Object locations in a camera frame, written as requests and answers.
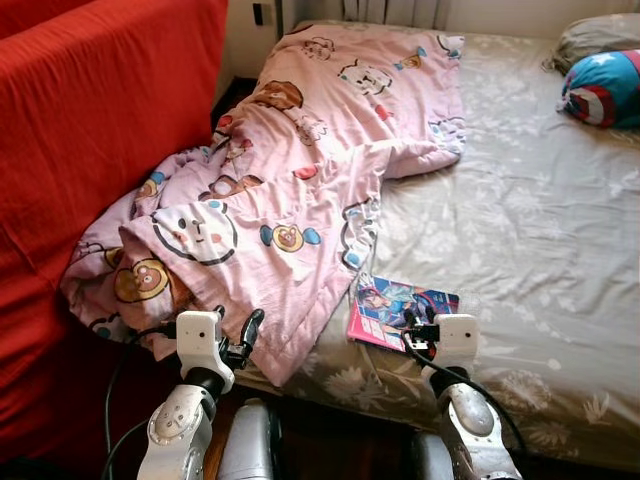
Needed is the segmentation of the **colourful comic book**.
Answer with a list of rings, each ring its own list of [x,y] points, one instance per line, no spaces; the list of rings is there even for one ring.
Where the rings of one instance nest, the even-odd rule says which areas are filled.
[[[457,314],[460,297],[444,291],[430,291],[417,285],[393,282],[383,276],[361,274],[352,287],[349,301],[349,340],[367,346],[403,353],[401,334],[408,326],[404,312],[425,317],[426,308],[436,314]]]

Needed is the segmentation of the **silver robot left leg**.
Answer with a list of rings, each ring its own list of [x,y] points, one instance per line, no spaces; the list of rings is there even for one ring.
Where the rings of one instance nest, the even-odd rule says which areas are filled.
[[[230,425],[216,480],[284,480],[280,442],[279,417],[262,399],[247,399]]]

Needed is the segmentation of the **silver robot leg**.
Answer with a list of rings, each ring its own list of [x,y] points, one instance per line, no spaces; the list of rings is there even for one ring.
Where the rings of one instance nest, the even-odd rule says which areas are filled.
[[[230,425],[216,480],[284,480],[280,442],[279,417],[262,399],[247,399]]]
[[[410,447],[413,480],[454,480],[454,466],[448,445],[428,431],[413,434]]]

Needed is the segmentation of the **silver robot right leg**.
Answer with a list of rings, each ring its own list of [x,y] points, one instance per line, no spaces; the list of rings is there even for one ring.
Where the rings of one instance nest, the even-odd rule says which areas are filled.
[[[413,434],[410,447],[413,480],[454,480],[454,466],[448,445],[428,431]]]

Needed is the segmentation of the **bed with grey floral sheet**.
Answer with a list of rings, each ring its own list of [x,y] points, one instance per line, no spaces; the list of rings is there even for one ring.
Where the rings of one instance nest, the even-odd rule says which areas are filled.
[[[457,294],[475,380],[532,454],[634,474],[640,456],[640,145],[558,113],[548,38],[463,36],[466,141],[390,180],[372,274]]]

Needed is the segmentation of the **pink cartoon print quilt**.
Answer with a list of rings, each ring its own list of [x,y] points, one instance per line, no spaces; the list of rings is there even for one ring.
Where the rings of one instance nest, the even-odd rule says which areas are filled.
[[[465,152],[465,38],[321,23],[284,36],[209,146],[165,157],[79,238],[61,293],[118,342],[179,312],[264,312],[252,365],[283,387],[374,251],[385,180]]]

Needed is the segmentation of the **red fabric covered mattress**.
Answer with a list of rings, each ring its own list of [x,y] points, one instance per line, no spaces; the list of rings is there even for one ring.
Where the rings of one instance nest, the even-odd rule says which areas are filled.
[[[87,474],[123,344],[69,314],[84,230],[209,140],[227,0],[93,0],[0,38],[0,465]]]
[[[17,35],[93,0],[0,0],[0,38]]]

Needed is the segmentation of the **blue superhero shield pillow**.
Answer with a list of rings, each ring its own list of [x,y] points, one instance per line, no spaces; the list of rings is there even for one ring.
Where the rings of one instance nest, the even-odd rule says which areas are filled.
[[[640,128],[640,50],[598,52],[568,70],[558,110],[605,129]]]

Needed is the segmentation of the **grey window curtain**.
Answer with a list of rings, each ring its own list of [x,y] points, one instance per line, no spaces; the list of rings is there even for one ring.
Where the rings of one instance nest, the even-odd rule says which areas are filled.
[[[447,23],[452,0],[291,0],[300,20],[344,20],[439,29]]]

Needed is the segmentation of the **grey floral pillow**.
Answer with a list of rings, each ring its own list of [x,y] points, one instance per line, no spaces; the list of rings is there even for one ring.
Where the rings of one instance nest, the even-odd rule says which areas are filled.
[[[635,49],[640,49],[639,13],[598,15],[564,28],[543,65],[566,76],[573,65],[590,55]]]

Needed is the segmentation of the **wall power socket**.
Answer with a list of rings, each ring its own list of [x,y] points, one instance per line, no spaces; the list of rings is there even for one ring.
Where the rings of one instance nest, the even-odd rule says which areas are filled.
[[[275,26],[278,0],[252,0],[250,17],[255,27]]]

